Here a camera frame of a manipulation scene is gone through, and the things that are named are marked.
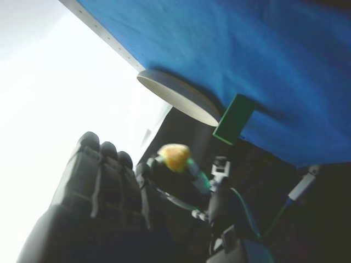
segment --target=wire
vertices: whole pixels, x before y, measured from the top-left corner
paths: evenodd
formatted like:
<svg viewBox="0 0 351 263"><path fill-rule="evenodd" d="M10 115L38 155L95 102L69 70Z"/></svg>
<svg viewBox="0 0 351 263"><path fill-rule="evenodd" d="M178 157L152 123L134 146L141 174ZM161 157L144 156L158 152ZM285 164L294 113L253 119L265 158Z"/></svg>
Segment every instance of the wire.
<svg viewBox="0 0 351 263"><path fill-rule="evenodd" d="M244 207L245 214L246 214L246 217L247 217L248 222L250 224L250 227L251 227L252 231L255 233L255 235L256 235L256 237L258 239L264 238L269 233L271 233L271 231L274 229L274 227L278 223L279 219L281 218L281 216L284 213L284 211L286 210L286 208L289 207L293 203L293 201L288 198L287 202L280 209L280 211L275 216L275 218L273 219L272 223L269 225L267 230L263 234L261 234L260 230L258 229L258 226L256 225L256 222L255 222L254 218L251 215L251 212L250 212L250 210L248 208L248 205L246 204L246 202L243 199L243 197L239 194L239 192L236 189L231 188L231 190L239 197L239 200L242 203L242 206Z"/></svg>

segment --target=dark background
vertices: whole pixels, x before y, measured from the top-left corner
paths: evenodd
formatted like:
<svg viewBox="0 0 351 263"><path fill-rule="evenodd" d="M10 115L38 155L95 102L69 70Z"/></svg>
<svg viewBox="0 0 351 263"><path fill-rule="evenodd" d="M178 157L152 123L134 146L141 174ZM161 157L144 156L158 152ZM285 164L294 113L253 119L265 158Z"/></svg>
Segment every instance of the dark background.
<svg viewBox="0 0 351 263"><path fill-rule="evenodd" d="M267 229L306 170L243 140L228 146L212 136L213 130L173 108L141 162L164 144L186 144L210 177L215 156L227 156L232 165L229 183L243 195L258 227ZM277 263L351 262L349 171L348 163L326 165L309 192L282 216L263 241ZM177 246L176 262L205 262L209 226L170 202L165 210L166 226Z"/></svg>

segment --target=green sponge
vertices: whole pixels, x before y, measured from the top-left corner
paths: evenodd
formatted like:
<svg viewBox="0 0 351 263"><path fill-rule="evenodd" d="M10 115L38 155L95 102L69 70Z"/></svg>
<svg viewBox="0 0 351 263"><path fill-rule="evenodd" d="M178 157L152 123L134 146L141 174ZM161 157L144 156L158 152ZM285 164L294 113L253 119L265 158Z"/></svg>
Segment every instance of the green sponge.
<svg viewBox="0 0 351 263"><path fill-rule="evenodd" d="M253 101L238 94L214 130L213 136L229 145L236 143L255 107Z"/></svg>

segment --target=blue fabric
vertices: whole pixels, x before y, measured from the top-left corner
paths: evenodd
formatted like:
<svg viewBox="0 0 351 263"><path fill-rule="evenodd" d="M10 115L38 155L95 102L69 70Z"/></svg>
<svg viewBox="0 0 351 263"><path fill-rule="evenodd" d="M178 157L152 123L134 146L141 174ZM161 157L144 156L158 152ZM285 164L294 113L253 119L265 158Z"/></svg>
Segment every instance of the blue fabric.
<svg viewBox="0 0 351 263"><path fill-rule="evenodd" d="M351 161L351 11L313 1L79 0L145 68L229 106L242 135L297 166Z"/></svg>

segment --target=green block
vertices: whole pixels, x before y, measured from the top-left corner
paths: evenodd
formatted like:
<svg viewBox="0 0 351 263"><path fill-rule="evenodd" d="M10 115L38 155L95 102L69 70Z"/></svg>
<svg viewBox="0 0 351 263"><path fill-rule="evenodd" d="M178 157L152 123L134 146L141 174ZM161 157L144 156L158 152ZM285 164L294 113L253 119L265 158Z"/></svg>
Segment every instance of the green block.
<svg viewBox="0 0 351 263"><path fill-rule="evenodd" d="M213 136L230 145L236 143L255 107L253 101L238 94L214 130Z"/></svg>

